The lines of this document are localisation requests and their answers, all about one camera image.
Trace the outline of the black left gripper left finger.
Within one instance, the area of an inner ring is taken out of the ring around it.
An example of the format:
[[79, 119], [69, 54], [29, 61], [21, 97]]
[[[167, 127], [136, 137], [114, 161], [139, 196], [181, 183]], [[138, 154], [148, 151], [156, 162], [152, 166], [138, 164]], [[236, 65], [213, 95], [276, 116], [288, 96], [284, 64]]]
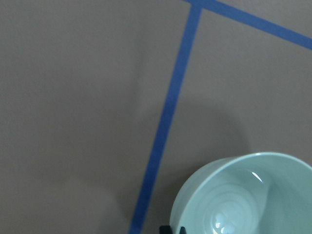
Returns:
[[172, 234], [170, 225], [163, 225], [159, 227], [159, 234]]

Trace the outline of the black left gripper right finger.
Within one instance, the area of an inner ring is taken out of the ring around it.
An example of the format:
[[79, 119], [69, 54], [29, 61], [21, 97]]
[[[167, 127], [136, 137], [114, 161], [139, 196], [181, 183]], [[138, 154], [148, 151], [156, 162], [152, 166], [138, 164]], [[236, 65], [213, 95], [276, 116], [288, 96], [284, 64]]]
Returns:
[[180, 227], [179, 234], [186, 234], [186, 229], [185, 229], [185, 227]]

